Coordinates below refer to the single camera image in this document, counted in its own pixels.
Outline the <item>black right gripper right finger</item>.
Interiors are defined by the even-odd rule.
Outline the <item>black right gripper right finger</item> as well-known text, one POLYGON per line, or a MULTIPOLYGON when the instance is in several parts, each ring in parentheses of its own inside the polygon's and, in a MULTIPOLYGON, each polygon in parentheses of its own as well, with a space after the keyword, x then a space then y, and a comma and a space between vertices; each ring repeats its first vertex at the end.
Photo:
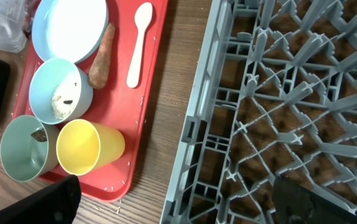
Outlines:
POLYGON ((274 181, 272 201, 283 224, 357 224, 356 215, 282 177, 274 181))

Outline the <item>light blue bowl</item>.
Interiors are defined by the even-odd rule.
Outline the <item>light blue bowl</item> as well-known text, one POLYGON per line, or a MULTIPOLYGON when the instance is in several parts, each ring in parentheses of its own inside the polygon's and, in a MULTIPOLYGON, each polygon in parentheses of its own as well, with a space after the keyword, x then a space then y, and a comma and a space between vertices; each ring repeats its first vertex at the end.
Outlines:
POLYGON ((35 117, 45 124, 77 119, 89 109, 93 88, 88 76, 74 63, 62 58, 44 62, 35 72, 29 103, 35 117))

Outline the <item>yellow plastic cup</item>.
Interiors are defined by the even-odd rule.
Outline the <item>yellow plastic cup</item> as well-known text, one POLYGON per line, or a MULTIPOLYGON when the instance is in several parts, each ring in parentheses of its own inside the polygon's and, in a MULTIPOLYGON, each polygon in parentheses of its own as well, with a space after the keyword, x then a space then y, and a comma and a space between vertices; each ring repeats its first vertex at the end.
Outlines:
POLYGON ((56 144, 60 166, 78 176, 119 159, 124 151, 125 138, 119 130, 84 119, 68 122, 56 144))

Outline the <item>white plastic spoon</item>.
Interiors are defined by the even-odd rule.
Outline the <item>white plastic spoon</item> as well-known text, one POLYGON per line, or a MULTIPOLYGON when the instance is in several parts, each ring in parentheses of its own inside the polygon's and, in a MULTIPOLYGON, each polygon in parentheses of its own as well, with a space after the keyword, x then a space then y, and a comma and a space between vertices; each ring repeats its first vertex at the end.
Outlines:
POLYGON ((126 80, 129 88, 135 88, 139 83, 145 32, 152 20, 152 16, 153 6, 150 2, 144 2, 135 13, 135 25, 138 35, 126 80))

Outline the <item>orange carrot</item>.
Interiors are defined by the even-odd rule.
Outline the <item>orange carrot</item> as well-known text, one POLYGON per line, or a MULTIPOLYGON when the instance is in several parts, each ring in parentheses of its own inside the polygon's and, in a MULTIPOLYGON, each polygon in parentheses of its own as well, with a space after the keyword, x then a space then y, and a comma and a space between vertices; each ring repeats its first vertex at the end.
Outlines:
POLYGON ((88 73, 89 84, 95 89, 102 89, 107 84, 114 36, 115 26, 109 22, 88 73))

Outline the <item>light green bowl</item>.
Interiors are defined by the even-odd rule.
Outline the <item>light green bowl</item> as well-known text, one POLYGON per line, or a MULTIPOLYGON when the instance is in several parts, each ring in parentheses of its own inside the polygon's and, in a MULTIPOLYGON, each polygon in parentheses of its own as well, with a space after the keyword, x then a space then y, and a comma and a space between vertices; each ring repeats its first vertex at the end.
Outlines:
POLYGON ((17 182, 28 182, 52 170, 59 163, 56 154, 59 133, 56 126, 44 124, 31 115, 12 120, 0 144, 0 160, 5 173, 17 182), (31 137, 38 129, 45 129, 46 142, 31 137))

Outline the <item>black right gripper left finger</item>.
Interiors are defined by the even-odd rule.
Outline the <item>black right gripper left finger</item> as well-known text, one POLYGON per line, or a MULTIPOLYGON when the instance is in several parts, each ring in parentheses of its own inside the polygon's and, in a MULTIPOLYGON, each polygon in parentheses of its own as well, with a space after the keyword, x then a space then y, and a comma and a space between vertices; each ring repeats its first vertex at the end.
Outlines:
POLYGON ((79 178, 69 175, 0 210, 0 224, 72 223, 81 198, 79 178))

